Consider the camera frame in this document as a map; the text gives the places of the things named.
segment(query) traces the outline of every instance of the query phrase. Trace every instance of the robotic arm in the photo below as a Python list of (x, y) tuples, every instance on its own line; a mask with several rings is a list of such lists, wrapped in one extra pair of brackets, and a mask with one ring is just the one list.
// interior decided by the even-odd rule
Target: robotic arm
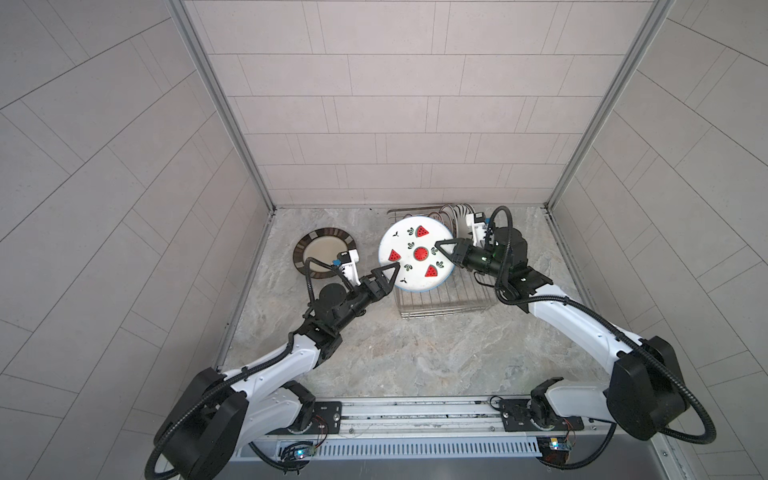
[[(507, 227), (497, 227), (500, 212)], [(676, 439), (706, 444), (715, 439), (715, 427), (703, 406), (685, 386), (674, 350), (659, 337), (643, 339), (608, 322), (596, 312), (570, 299), (552, 280), (528, 265), (528, 244), (511, 225), (507, 207), (499, 207), (489, 219), (484, 214), (466, 218), (472, 239), (439, 241), (435, 246), (455, 265), (493, 276), (499, 301), (518, 306), (555, 326), (590, 353), (611, 374), (608, 384), (549, 379), (531, 391), (526, 415), (542, 430), (559, 424), (563, 417), (583, 416), (611, 422), (607, 446), (615, 424), (641, 440), (657, 432)], [(341, 253), (333, 265), (308, 258), (304, 268), (309, 295), (304, 323), (291, 332), (287, 344), (242, 369), (198, 373), (154, 438), (155, 448), (147, 461), (147, 480), (165, 480), (181, 475), (186, 480), (210, 480), (245, 445), (260, 451), (254, 439), (287, 427), (303, 432), (312, 421), (315, 397), (293, 378), (311, 371), (331, 357), (342, 342), (340, 332), (366, 308), (389, 295), (399, 272), (399, 263), (375, 268), (358, 278), (356, 250)], [(332, 270), (343, 282), (323, 287), (316, 298), (309, 264)], [(692, 406), (704, 424), (704, 434), (688, 435), (667, 427)], [(174, 467), (155, 472), (164, 455)], [(278, 464), (259, 457), (284, 471), (298, 471), (303, 449), (295, 449), (289, 462)], [(588, 462), (555, 465), (578, 468)]]

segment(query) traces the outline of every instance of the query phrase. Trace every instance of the metal corner frame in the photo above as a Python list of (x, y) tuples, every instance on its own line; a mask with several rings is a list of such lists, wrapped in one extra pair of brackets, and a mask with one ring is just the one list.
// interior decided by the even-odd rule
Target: metal corner frame
[(600, 100), (600, 104), (598, 105), (597, 110), (594, 111), (592, 119), (589, 121), (589, 125), (586, 130), (584, 130), (584, 134), (581, 135), (581, 138), (576, 145), (576, 149), (574, 150), (573, 155), (571, 155), (571, 159), (565, 165), (560, 180), (558, 180), (557, 185), (555, 185), (552, 190), (552, 195), (550, 195), (549, 199), (545, 202), (547, 210), (552, 211), (562, 198), (565, 188), (571, 182), (571, 178), (576, 174), (576, 170), (579, 165), (581, 165), (584, 157), (587, 156), (587, 152), (592, 146), (594, 139), (597, 138), (608, 115), (613, 111), (621, 93), (627, 87), (634, 71), (637, 70), (637, 66), (643, 59), (643, 56), (648, 50), (651, 42), (654, 40), (654, 37), (656, 37), (656, 34), (659, 32), (664, 20), (667, 18), (667, 12), (673, 3), (674, 0), (655, 0), (650, 7), (650, 10), (643, 20), (643, 24), (637, 31), (634, 40), (630, 44), (629, 50), (627, 50), (627, 54), (621, 61), (621, 65), (619, 66), (616, 75), (614, 75), (614, 79), (611, 81), (608, 90)]
[(251, 178), (256, 182), (257, 190), (264, 199), (264, 202), (266, 202), (270, 213), (274, 213), (275, 203), (272, 201), (270, 192), (267, 190), (264, 180), (256, 167), (256, 162), (253, 160), (253, 155), (248, 148), (243, 133), (240, 131), (240, 127), (237, 126), (237, 120), (232, 113), (229, 102), (227, 102), (227, 96), (224, 94), (221, 83), (208, 60), (208, 55), (205, 53), (203, 44), (200, 43), (200, 38), (195, 32), (194, 25), (192, 25), (187, 12), (187, 7), (184, 6), (184, 0), (166, 0), (166, 5), (170, 16), (181, 34), (181, 39), (192, 57), (195, 68), (203, 79), (205, 88), (211, 94), (211, 99), (214, 101), (214, 106), (221, 116), (224, 128), (227, 130)]

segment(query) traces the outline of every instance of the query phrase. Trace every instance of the gray wall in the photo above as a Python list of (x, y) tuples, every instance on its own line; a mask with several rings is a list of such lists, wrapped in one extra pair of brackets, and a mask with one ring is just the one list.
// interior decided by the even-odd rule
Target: gray wall
[(281, 206), (543, 203), (651, 5), (185, 3)]
[(699, 480), (768, 478), (766, 22), (678, 0), (554, 209), (602, 314), (672, 343), (713, 416), (715, 443), (683, 444)]
[(267, 210), (161, 0), (0, 15), (0, 478), (132, 478)]

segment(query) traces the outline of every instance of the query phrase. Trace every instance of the white plate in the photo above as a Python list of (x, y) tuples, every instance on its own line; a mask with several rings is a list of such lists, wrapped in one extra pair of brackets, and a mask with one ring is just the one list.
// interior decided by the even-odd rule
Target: white plate
[(409, 292), (425, 292), (443, 283), (453, 263), (435, 242), (453, 238), (445, 225), (429, 217), (408, 217), (392, 225), (379, 244), (379, 263), (400, 263), (395, 285)]

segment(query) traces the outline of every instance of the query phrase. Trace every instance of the black mounting plate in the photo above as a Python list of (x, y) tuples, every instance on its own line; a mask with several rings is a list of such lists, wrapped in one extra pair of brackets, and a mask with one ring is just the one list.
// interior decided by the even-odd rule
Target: black mounting plate
[[(527, 399), (500, 399), (498, 407), (502, 411), (502, 423), (504, 423), (505, 432), (547, 432), (541, 430), (531, 421)], [(562, 428), (556, 425), (554, 430), (568, 430), (568, 424), (565, 423), (565, 420), (562, 417), (558, 417), (558, 419), (560, 419)], [(581, 421), (581, 417), (568, 417), (568, 421), (573, 430), (584, 430), (584, 422)]]
[[(339, 414), (339, 420), (333, 419), (335, 414)], [(341, 402), (315, 402), (312, 416), (314, 417), (315, 415), (326, 421), (329, 435), (339, 433), (341, 428)], [(320, 433), (326, 434), (325, 431), (320, 431), (317, 422), (311, 422), (310, 427), (305, 432), (294, 433), (289, 429), (277, 429), (267, 433), (267, 435), (319, 435)]]

